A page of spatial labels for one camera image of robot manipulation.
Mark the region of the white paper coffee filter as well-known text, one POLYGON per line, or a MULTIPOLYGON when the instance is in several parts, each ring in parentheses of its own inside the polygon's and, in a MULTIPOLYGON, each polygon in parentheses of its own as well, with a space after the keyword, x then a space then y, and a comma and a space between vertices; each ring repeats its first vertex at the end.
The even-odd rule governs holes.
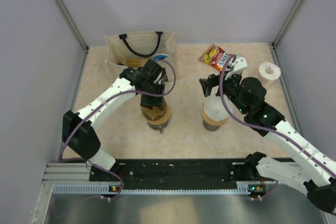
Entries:
POLYGON ((230 117, 229 113, 223 106, 221 98, 215 95, 205 98, 204 112, 208 118, 215 122, 219 122, 230 117))

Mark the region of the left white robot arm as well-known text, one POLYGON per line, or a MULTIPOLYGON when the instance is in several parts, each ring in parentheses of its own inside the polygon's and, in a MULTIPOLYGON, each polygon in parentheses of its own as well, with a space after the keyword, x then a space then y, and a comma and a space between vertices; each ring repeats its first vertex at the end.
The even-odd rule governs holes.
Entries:
POLYGON ((96 131, 118 107, 137 94, 141 95, 141 108, 164 110, 164 75, 165 68, 151 59, 137 69, 124 69, 114 83, 95 100, 77 112, 68 111, 64 114, 64 147, 71 148, 84 160, 101 167, 101 174, 107 180, 116 179, 119 174, 116 159, 104 150, 96 131))

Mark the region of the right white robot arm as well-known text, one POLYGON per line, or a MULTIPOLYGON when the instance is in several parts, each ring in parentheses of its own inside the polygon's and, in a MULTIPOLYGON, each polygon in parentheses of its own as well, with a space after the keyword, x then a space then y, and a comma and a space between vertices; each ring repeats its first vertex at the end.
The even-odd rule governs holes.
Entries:
POLYGON ((270 178, 303 193, 323 212, 335 215, 335 161, 306 140, 273 106, 265 101, 267 90, 255 77, 243 77, 244 57, 231 55, 220 74, 199 79, 205 97, 216 96, 228 115, 283 149, 297 164, 286 165, 263 153, 246 158, 245 174, 256 180, 270 178))

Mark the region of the brown paper coffee filter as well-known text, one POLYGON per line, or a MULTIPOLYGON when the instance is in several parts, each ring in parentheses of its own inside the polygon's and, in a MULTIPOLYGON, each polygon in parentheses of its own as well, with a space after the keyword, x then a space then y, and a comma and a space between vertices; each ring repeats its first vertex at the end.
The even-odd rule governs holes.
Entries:
POLYGON ((152 123, 154 125, 165 123, 171 116, 170 108, 165 101, 163 101, 162 110, 156 106, 152 109, 142 107, 141 113, 149 123, 152 123))

